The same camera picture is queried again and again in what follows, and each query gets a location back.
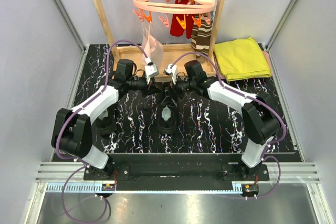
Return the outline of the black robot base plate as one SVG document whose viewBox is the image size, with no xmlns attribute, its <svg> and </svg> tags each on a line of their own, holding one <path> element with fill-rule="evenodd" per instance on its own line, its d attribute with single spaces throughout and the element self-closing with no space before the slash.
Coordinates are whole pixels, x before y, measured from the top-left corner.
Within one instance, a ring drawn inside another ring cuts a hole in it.
<svg viewBox="0 0 336 224">
<path fill-rule="evenodd" d="M 270 180 L 268 168 L 247 168 L 240 154 L 111 154 L 104 172 L 87 168 L 84 180 L 117 180 L 118 191 L 221 191 L 233 182 Z"/>
</svg>

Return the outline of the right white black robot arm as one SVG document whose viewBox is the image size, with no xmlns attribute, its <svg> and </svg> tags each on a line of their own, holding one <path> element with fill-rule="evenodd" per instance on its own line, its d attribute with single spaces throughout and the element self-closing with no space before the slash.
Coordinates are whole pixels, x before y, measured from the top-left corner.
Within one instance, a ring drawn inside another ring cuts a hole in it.
<svg viewBox="0 0 336 224">
<path fill-rule="evenodd" d="M 252 179 L 261 167 L 267 144 L 274 139 L 281 126 L 271 97 L 266 93 L 256 95 L 242 92 L 216 77 L 209 77 L 197 60 L 187 62 L 184 67 L 187 72 L 185 80 L 177 78 L 177 66 L 169 64 L 164 69 L 164 73 L 172 77 L 173 89 L 180 97 L 186 90 L 192 90 L 241 113 L 248 142 L 234 171 L 244 180 Z"/>
</svg>

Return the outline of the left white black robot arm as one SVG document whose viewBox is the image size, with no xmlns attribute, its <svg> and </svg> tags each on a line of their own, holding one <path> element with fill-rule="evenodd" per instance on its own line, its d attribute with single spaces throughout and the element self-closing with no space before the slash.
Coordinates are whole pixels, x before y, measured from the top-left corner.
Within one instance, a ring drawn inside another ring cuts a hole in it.
<svg viewBox="0 0 336 224">
<path fill-rule="evenodd" d="M 98 122 L 100 133 L 113 132 L 114 106 L 130 90 L 148 92 L 150 83 L 159 74 L 157 66 L 147 60 L 142 77 L 136 77 L 134 62 L 118 61 L 112 78 L 96 93 L 72 109 L 60 109 L 56 114 L 51 145 L 61 159 L 74 159 L 85 168 L 94 168 L 103 180 L 113 175 L 113 160 L 93 144 L 92 124 Z"/>
</svg>

